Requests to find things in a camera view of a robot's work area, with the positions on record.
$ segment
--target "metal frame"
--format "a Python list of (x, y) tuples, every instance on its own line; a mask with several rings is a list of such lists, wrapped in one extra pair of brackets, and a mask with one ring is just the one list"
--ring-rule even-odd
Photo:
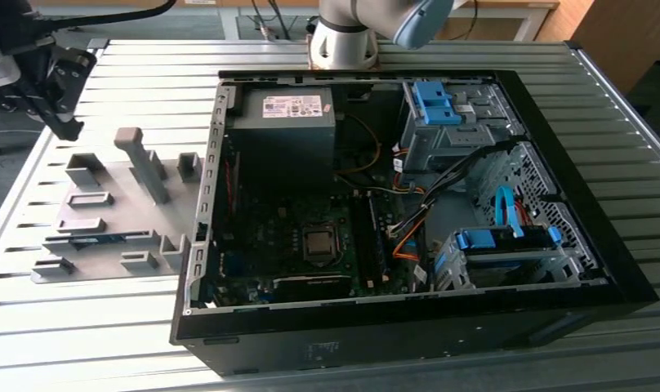
[[(144, 142), (158, 156), (193, 147), (204, 156), (217, 71), (306, 67), (302, 42), (103, 41), (91, 47), (99, 61), (77, 109), (86, 129), (75, 144), (43, 133), (0, 211), (0, 385), (53, 390), (66, 382), (85, 390), (264, 386), (305, 392), (322, 383), (353, 390), (469, 385), (497, 392), (660, 391), (660, 302), (536, 350), (224, 380), (166, 341), (174, 277), (34, 285), (26, 271), (37, 251), (5, 249), (37, 246), (46, 229), (17, 226), (54, 219), (51, 205), (34, 203), (59, 201), (67, 187), (57, 182), (66, 180), (62, 167), (49, 166), (67, 156), (57, 147), (101, 150), (113, 125), (129, 121), (148, 124)], [(381, 48), (385, 69), (517, 70), (660, 296), (660, 149), (577, 51), (559, 43), (512, 42), (434, 42), (416, 52), (385, 43)]]

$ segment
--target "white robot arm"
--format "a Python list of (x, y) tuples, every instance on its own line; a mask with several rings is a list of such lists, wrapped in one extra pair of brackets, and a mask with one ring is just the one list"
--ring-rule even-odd
[(310, 59), (318, 69), (376, 64), (374, 33), (406, 49), (422, 47), (442, 27), (454, 0), (321, 0)]

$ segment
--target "white label sticker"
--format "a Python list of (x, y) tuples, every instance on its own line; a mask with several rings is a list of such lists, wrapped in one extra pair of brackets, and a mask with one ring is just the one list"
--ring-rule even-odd
[(421, 283), (426, 283), (426, 272), (418, 265), (414, 266), (414, 277), (420, 280)]
[(320, 96), (268, 96), (262, 118), (322, 117)]
[(453, 105), (453, 107), (458, 113), (474, 113), (474, 109), (470, 105)]

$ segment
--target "gray plastic block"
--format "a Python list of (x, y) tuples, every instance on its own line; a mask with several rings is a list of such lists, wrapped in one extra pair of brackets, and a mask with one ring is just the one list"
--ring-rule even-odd
[(102, 233), (105, 227), (102, 218), (59, 220), (55, 224), (55, 231), (70, 234)]
[(94, 188), (99, 186), (94, 172), (103, 170), (98, 157), (91, 154), (73, 154), (67, 160), (66, 174), (79, 188)]
[[(152, 166), (157, 170), (157, 176), (160, 177), (161, 180), (165, 180), (168, 178), (168, 173), (165, 172), (165, 166), (160, 162), (160, 158), (157, 157), (156, 151), (153, 151), (152, 149), (148, 149), (145, 151), (145, 153), (148, 154), (148, 160), (152, 163)], [(136, 182), (142, 184), (141, 177), (138, 175), (138, 172), (136, 171), (136, 168), (130, 167), (129, 171), (132, 172), (132, 176), (136, 179)]]
[(182, 234), (180, 237), (180, 243), (177, 244), (177, 247), (169, 241), (168, 236), (162, 236), (160, 243), (160, 256), (164, 257), (170, 269), (173, 269), (174, 271), (180, 270), (185, 259), (189, 257), (190, 245), (192, 244), (189, 243), (189, 239), (186, 238), (185, 234)]
[(85, 207), (107, 207), (114, 202), (109, 192), (85, 192), (81, 194), (69, 194), (66, 204), (71, 208)]
[(160, 178), (160, 170), (153, 164), (149, 154), (144, 149), (141, 140), (144, 133), (140, 128), (120, 128), (114, 136), (114, 146), (121, 149), (129, 156), (133, 169), (138, 175), (148, 193), (156, 204), (164, 204), (169, 201), (168, 190)]
[(156, 230), (148, 230), (148, 234), (144, 235), (128, 235), (125, 237), (126, 243), (133, 246), (153, 246), (160, 244), (160, 234)]
[(177, 171), (181, 182), (198, 182), (201, 179), (201, 159), (197, 153), (182, 153), (177, 158)]
[(33, 271), (42, 277), (70, 275), (73, 269), (73, 264), (62, 257), (54, 255), (37, 260), (33, 267)]
[(133, 272), (157, 268), (157, 260), (149, 251), (122, 252), (120, 263), (126, 270)]
[(63, 253), (75, 250), (75, 246), (70, 243), (67, 239), (46, 239), (42, 243), (42, 247), (45, 247), (51, 253)]

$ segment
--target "black cable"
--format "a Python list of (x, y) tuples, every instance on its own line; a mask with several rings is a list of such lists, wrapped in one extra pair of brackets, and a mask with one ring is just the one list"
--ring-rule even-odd
[(258, 25), (260, 21), (264, 21), (264, 22), (272, 22), (274, 19), (276, 19), (276, 16), (272, 16), (269, 19), (262, 19), (262, 18), (257, 18), (254, 19), (252, 16), (245, 16), (254, 24)]
[(468, 37), (470, 37), (470, 33), (473, 32), (474, 24), (477, 23), (477, 21), (478, 21), (478, 0), (473, 0), (473, 18), (470, 19), (470, 27), (468, 28), (468, 31), (465, 33), (454, 36), (453, 38), (449, 38), (449, 41), (453, 41), (454, 39), (458, 38), (468, 39)]
[(284, 39), (290, 39), (290, 36), (288, 35), (286, 25), (284, 24), (282, 13), (278, 11), (276, 0), (266, 0), (266, 2), (269, 3), (272, 10), (274, 11), (276, 17), (278, 18), (278, 24), (282, 26)]
[(257, 3), (254, 2), (254, 0), (253, 0), (253, 9), (254, 9), (254, 14), (258, 17), (260, 26), (266, 27), (265, 22), (269, 22), (270, 20), (264, 20), (262, 15), (260, 14), (260, 9), (257, 8)]
[(402, 230), (410, 222), (417, 221), (429, 211), (430, 206), (436, 202), (437, 198), (434, 194), (437, 191), (444, 191), (456, 184), (462, 178), (465, 178), (468, 171), (466, 169), (484, 158), (486, 155), (493, 154), (497, 151), (505, 151), (512, 149), (516, 144), (522, 141), (520, 136), (513, 136), (509, 140), (500, 141), (493, 145), (480, 147), (468, 156), (461, 158), (450, 167), (438, 175), (437, 179), (430, 183), (418, 201), (418, 208), (414, 212), (402, 220), (397, 226), (390, 229), (393, 233)]
[(176, 4), (177, 0), (166, 0), (166, 2), (149, 10), (124, 12), (121, 14), (99, 15), (99, 16), (83, 16), (81, 18), (70, 18), (61, 20), (42, 20), (38, 22), (39, 32), (49, 33), (59, 29), (70, 29), (73, 27), (105, 25), (107, 23), (129, 22), (130, 20), (138, 20), (158, 16), (169, 10)]

